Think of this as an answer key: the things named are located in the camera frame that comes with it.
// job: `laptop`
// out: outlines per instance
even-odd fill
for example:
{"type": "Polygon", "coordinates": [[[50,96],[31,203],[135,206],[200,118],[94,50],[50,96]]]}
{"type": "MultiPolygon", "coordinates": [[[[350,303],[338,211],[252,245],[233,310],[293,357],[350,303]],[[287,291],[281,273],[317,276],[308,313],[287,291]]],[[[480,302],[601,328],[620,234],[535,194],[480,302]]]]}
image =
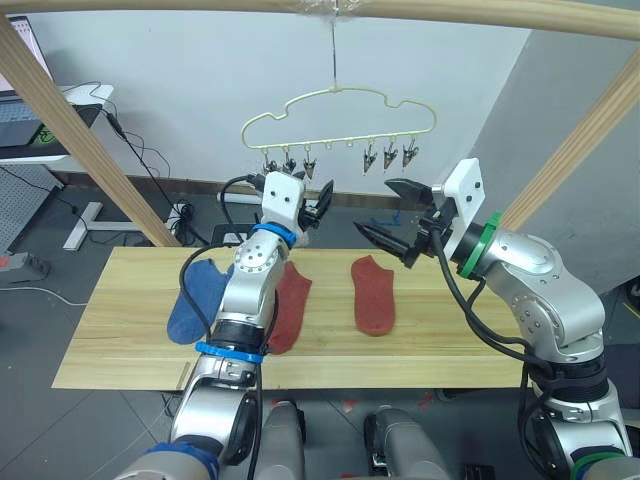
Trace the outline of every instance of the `laptop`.
{"type": "MultiPolygon", "coordinates": [[[[20,38],[29,47],[38,63],[51,77],[27,17],[9,18],[20,38]]],[[[0,147],[27,145],[36,135],[42,122],[29,105],[13,90],[9,82],[0,75],[0,147]]]]}

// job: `white wall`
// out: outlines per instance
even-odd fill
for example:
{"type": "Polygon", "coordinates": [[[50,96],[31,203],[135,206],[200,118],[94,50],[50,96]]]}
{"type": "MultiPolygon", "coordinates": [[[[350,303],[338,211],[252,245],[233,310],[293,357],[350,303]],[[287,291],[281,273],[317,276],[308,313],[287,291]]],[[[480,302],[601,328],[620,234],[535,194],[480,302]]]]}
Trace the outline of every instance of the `white wall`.
{"type": "MultiPolygon", "coordinates": [[[[332,82],[330,28],[320,18],[228,12],[73,12],[30,18],[56,82],[114,85],[121,123],[165,154],[175,178],[223,181],[256,170],[263,157],[242,146],[242,124],[263,111],[280,113],[289,98],[332,82]]],[[[405,172],[433,181],[445,164],[471,150],[528,34],[405,20],[341,21],[338,82],[382,89],[396,102],[416,98],[437,109],[437,128],[419,139],[420,154],[405,172]]],[[[287,123],[257,125],[251,139],[276,143],[429,124],[418,109],[397,115],[378,97],[332,97],[295,109],[287,123]]],[[[104,120],[94,128],[126,173],[143,173],[104,120]]],[[[385,176],[379,145],[378,161],[366,177],[364,147],[318,147],[311,186],[335,178],[339,191],[389,193],[382,182],[402,174],[402,146],[385,176]]],[[[166,172],[153,154],[147,155],[166,172]]],[[[294,157],[301,165],[302,150],[294,157]]],[[[283,155],[272,158],[281,161],[283,155]]],[[[72,162],[57,169],[79,167],[72,162]]]]}

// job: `wooden pole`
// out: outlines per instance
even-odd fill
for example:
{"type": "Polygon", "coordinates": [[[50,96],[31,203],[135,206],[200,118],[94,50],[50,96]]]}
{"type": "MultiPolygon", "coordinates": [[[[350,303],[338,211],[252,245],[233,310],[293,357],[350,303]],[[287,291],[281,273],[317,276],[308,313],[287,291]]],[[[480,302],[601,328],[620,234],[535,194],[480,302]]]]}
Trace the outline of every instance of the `wooden pole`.
{"type": "MultiPolygon", "coordinates": [[[[0,0],[0,12],[229,10],[331,14],[335,0],[0,0]]],[[[534,28],[640,40],[640,13],[564,0],[338,0],[340,15],[534,28]]]]}
{"type": "Polygon", "coordinates": [[[517,230],[640,100],[640,49],[600,96],[578,126],[549,157],[502,217],[502,226],[517,230]]]}
{"type": "Polygon", "coordinates": [[[98,139],[53,84],[9,21],[0,15],[0,73],[91,178],[154,245],[179,246],[98,139]]]}

